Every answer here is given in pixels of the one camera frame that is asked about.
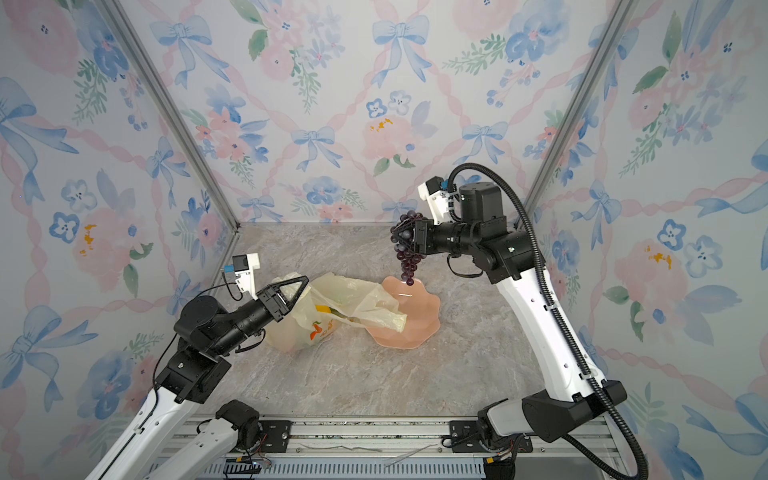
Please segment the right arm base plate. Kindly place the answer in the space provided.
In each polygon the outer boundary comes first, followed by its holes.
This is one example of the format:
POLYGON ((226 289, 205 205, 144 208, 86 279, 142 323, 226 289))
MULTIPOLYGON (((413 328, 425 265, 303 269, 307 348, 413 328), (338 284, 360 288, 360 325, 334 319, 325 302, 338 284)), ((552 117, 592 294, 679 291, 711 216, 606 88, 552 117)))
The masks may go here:
POLYGON ((484 453, 504 455, 506 453, 532 453, 532 439, 526 434, 512 434, 500 437, 491 432, 478 420, 452 420, 448 422, 449 433, 441 440, 441 446, 453 453, 484 453))

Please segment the dark purple grape bunch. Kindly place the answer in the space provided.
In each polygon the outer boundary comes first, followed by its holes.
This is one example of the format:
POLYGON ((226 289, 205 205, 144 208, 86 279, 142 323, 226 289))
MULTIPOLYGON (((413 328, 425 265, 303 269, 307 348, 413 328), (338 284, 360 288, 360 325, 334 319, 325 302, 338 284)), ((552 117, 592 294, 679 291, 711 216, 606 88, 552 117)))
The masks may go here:
MULTIPOLYGON (((407 217, 416 217, 417 219, 422 219, 423 215, 421 213, 417 213, 415 210, 409 210, 407 213, 402 214, 399 217, 399 222, 407 217)), ((390 241, 394 244, 398 237, 391 235, 391 228, 390 228, 390 241)), ((407 286, 413 286, 415 284, 415 272, 417 270, 418 264, 421 262, 421 260, 424 258, 423 255, 420 254, 411 254, 409 252, 396 252, 396 257, 401 265, 401 280, 407 285, 407 286)))

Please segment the cream plastic bag orange print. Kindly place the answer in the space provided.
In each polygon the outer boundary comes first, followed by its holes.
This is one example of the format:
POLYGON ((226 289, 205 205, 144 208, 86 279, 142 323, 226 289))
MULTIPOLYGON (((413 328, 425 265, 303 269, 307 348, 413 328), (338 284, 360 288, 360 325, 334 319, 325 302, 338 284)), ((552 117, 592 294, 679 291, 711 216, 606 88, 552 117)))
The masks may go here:
POLYGON ((310 281, 283 320, 265 328, 265 340, 292 353, 322 342, 343 325, 400 333, 406 322, 399 302, 381 284, 327 273, 310 281))

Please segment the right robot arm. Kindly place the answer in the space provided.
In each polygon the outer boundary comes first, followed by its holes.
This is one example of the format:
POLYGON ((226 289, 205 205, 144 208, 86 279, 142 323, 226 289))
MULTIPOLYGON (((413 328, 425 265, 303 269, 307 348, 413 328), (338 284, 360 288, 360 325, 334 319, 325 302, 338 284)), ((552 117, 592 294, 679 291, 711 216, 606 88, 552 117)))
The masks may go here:
POLYGON ((391 230, 403 276, 411 281, 416 264, 429 255, 471 256, 520 322, 545 385, 520 400, 482 409, 478 424, 485 443, 522 433, 551 443, 606 414, 602 396, 615 405, 624 402, 623 385, 605 378, 569 321, 554 317, 560 304, 551 278, 536 272, 530 236, 509 230, 501 189, 476 182, 449 193, 446 186, 439 177, 420 185, 418 194, 429 215, 409 211, 391 230))

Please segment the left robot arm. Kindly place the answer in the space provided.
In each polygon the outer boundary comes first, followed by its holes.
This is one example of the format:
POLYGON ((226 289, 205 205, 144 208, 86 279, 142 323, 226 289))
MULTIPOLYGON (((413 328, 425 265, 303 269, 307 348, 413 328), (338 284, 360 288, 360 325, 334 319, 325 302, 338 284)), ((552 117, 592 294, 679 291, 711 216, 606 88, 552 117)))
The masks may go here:
POLYGON ((143 406, 89 478, 194 479, 235 448, 251 462, 253 452, 269 436, 254 408, 231 400, 184 447, 158 468, 152 466, 167 442, 228 373, 228 356, 251 350, 248 339, 287 317, 308 285, 305 276, 269 284, 232 312, 209 295, 190 300, 174 326, 181 347, 154 379, 143 406))

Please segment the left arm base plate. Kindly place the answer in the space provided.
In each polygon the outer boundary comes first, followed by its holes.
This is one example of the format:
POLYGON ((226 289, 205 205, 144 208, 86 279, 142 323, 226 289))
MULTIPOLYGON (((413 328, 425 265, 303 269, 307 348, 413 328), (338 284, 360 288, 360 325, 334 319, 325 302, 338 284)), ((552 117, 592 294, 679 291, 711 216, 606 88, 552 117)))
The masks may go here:
POLYGON ((238 430, 235 448, 246 453, 286 453, 293 423, 289 420, 249 420, 238 430))

